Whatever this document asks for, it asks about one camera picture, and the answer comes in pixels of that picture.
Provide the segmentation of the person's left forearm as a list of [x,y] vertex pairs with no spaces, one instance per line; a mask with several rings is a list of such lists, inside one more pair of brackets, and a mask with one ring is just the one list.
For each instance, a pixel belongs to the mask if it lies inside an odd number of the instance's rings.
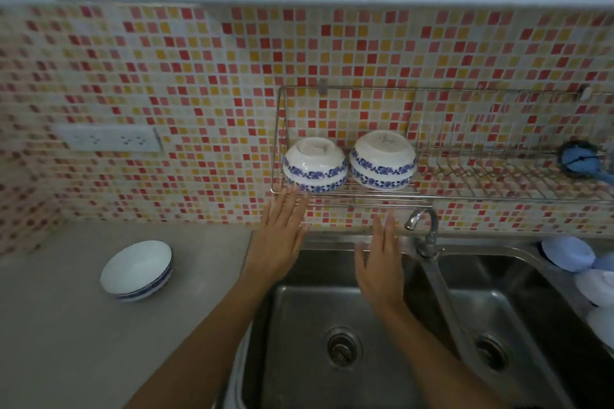
[[124,409],[211,409],[274,278],[244,272]]

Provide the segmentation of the white plastic bowl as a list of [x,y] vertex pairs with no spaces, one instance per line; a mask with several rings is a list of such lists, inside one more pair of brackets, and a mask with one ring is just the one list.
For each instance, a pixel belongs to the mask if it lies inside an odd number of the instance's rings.
[[614,272],[590,268],[576,274],[578,290],[596,306],[614,306]]
[[586,321],[599,340],[614,351],[614,305],[594,308]]

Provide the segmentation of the metal sink drain strainer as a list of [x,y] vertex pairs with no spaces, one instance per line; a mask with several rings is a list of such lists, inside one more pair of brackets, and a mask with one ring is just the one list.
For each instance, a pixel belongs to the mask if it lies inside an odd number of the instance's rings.
[[355,369],[363,358],[363,346],[358,335],[350,328],[331,328],[324,337],[330,365],[338,370]]
[[480,332],[473,338],[473,346],[482,365],[494,373],[503,373],[512,363],[513,353],[501,337]]

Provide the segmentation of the blue floral white bowl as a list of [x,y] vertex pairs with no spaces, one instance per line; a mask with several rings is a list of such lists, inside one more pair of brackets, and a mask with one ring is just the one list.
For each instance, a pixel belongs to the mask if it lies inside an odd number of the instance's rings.
[[323,137],[306,137],[287,150],[282,172],[290,185],[304,193],[322,194],[343,187],[348,161],[342,149]]
[[396,191],[410,186],[418,155],[404,136],[376,130],[361,136],[349,151],[353,178],[366,188]]

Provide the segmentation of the white bowl with blue rim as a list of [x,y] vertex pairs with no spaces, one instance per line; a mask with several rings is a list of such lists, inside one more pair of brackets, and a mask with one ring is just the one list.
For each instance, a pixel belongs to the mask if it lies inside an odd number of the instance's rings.
[[174,255],[162,241],[134,243],[114,255],[104,266],[99,283],[104,292],[121,302],[152,296],[171,278]]

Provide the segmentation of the person's right hand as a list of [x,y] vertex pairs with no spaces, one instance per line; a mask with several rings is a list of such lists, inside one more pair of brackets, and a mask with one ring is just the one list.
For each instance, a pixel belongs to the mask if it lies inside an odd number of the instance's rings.
[[372,241],[367,251],[367,276],[356,277],[361,293],[380,317],[399,311],[403,304],[404,272],[391,212],[384,224],[379,218],[374,219]]

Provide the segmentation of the person's right forearm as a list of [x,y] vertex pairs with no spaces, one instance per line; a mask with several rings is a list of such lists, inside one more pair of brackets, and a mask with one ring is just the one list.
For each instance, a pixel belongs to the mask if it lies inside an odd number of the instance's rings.
[[402,302],[376,303],[394,343],[409,361],[430,409],[511,409],[445,348]]

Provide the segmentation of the white wall power outlet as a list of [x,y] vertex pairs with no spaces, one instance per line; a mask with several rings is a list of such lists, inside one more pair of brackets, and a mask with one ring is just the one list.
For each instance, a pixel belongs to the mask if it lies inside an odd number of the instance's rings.
[[51,129],[74,151],[163,152],[160,138],[152,126],[54,124]]

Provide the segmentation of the stainless steel double sink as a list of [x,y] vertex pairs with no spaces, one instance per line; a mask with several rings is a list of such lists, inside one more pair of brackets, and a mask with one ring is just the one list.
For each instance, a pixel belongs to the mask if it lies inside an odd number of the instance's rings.
[[[216,409],[426,409],[408,362],[360,293],[354,245],[370,236],[312,232],[266,294]],[[442,237],[434,260],[401,237],[404,302],[454,356],[515,408],[614,409],[614,351],[585,322],[592,304],[534,238]],[[324,337],[350,328],[363,346],[353,370],[333,368]],[[473,338],[504,340],[507,371],[482,365]]]

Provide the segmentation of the blue dish brush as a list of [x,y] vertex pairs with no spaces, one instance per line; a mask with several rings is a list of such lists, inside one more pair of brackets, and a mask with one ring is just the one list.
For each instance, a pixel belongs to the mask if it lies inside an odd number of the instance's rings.
[[614,173],[602,169],[597,146],[585,140],[569,140],[556,151],[557,164],[570,178],[592,178],[614,187]]

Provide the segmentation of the person's left hand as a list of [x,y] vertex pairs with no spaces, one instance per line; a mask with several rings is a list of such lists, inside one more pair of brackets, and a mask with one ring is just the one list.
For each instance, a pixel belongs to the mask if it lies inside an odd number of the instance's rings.
[[281,280],[296,262],[307,232],[265,234],[260,231],[259,224],[250,241],[240,276],[241,282],[246,282],[253,288],[269,288]]

